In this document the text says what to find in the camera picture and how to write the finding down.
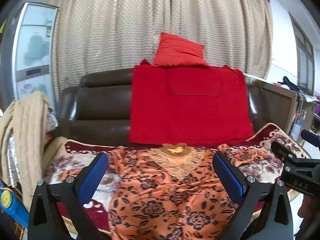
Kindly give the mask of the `orange floral blouse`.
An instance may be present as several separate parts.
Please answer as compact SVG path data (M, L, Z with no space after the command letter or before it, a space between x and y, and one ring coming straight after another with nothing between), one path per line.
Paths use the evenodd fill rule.
M120 177L110 204L113 239L215 239L237 210L212 166L215 150L186 156L158 148L108 152Z

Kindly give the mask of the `blue yellow toy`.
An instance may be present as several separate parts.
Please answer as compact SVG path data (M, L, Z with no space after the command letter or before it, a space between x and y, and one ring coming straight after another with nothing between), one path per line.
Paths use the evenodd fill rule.
M24 204L17 198L14 191L1 183L1 209L15 222L28 228L29 212Z

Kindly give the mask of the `wooden side cabinet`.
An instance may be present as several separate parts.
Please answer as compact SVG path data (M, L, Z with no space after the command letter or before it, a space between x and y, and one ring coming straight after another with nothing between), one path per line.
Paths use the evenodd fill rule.
M249 117L253 131L274 123L301 146L300 133L309 130L317 99L303 92L276 86L267 80L245 74L249 100Z

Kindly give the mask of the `floral plush sofa blanket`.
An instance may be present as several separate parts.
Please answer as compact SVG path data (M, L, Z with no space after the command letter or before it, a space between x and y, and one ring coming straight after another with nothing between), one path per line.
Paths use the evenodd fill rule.
M261 183L274 183L280 177L283 169L282 162L271 152L271 144L274 141L283 144L300 158L309 157L298 143L272 123L266 124L244 142L203 148L215 150L215 153L221 151L246 176L253 176ZM89 145L66 138L59 138L58 142L61 145L60 149L43 174L44 180L49 184L60 183L68 176L77 176L98 153L103 152L107 155L109 151L120 147ZM124 148L129 151L147 149L146 147ZM183 155L180 148L172 150L172 153ZM92 200L84 206L94 225L109 237L111 237L111 232L108 211L119 186L120 177L108 166Z

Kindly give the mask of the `large red cushion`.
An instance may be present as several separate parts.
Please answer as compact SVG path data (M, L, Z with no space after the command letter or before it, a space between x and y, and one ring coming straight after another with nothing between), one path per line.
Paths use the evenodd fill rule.
M213 145L253 135L242 71L223 67L133 69L129 141Z

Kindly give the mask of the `beige quilted jacket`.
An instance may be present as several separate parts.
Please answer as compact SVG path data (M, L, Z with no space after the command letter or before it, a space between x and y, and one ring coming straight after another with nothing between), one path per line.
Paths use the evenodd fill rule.
M30 210L38 180L42 178L42 160L46 143L46 117L49 99L41 91L14 100L1 117L1 180L10 182L7 146L12 134L22 188L22 202Z

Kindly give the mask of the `dark brown leather sofa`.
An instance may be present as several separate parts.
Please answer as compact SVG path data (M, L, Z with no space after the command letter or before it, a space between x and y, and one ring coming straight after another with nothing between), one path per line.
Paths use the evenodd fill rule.
M64 89L56 108L62 136L82 143L131 147L129 142L132 69L84 75Z

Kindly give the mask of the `small red pillow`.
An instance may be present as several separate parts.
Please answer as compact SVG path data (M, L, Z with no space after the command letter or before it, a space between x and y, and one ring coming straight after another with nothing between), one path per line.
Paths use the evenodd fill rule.
M162 32L153 65L157 67L208 67L204 46L177 35Z

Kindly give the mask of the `white floral refrigerator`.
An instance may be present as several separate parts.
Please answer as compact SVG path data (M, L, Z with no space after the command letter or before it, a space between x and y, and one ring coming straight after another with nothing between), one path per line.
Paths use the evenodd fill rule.
M26 2L5 30L1 46L3 109L38 90L55 108L52 42L57 12L52 5Z

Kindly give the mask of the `beige dotted curtain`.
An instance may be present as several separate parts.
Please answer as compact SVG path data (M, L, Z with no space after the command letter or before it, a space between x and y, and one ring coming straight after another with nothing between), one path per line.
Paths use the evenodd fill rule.
M152 60L162 32L204 46L212 66L265 78L270 0L46 0L58 7L52 41L56 98L82 76Z

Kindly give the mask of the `window with dark frame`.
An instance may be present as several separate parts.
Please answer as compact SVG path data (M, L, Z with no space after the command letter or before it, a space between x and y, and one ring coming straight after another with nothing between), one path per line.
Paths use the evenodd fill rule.
M297 47L298 87L306 94L314 94L315 61L313 46L296 19L289 14Z

